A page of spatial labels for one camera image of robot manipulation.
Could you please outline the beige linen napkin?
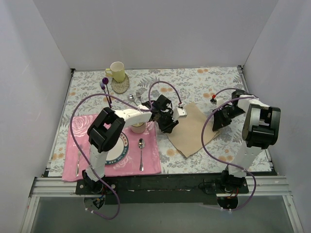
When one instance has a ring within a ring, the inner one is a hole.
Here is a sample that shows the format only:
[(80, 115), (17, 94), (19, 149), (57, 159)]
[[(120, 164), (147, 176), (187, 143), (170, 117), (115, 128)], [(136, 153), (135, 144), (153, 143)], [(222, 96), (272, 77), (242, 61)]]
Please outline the beige linen napkin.
[(187, 117), (180, 118), (178, 125), (167, 136), (173, 146), (188, 158), (202, 148), (201, 133), (207, 116), (193, 102), (184, 109)]

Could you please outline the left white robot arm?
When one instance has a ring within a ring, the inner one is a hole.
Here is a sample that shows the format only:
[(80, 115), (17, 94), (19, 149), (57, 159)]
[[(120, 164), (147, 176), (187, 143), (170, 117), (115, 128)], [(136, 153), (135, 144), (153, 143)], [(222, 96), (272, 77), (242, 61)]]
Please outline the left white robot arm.
[(181, 106), (174, 109), (164, 95), (157, 100), (146, 101), (136, 108), (112, 110), (105, 107), (90, 125), (87, 135), (90, 143), (89, 166), (82, 171), (83, 180), (92, 194), (99, 194), (104, 187), (100, 178), (104, 177), (108, 152), (115, 147), (124, 128), (138, 123), (155, 121), (163, 133), (171, 133), (178, 119), (186, 117)]

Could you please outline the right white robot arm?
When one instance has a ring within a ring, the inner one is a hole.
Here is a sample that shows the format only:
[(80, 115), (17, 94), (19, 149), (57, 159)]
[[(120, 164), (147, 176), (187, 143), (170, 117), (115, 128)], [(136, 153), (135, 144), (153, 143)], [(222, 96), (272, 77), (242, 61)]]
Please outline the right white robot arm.
[(231, 104), (224, 104), (222, 99), (211, 102), (217, 105), (214, 109), (212, 130), (217, 131), (232, 122), (232, 119), (246, 114), (242, 129), (242, 145), (232, 160), (222, 171), (220, 188), (231, 193), (245, 184), (246, 171), (255, 158), (278, 139), (281, 110), (262, 103), (257, 97), (243, 90), (235, 90), (231, 94)]

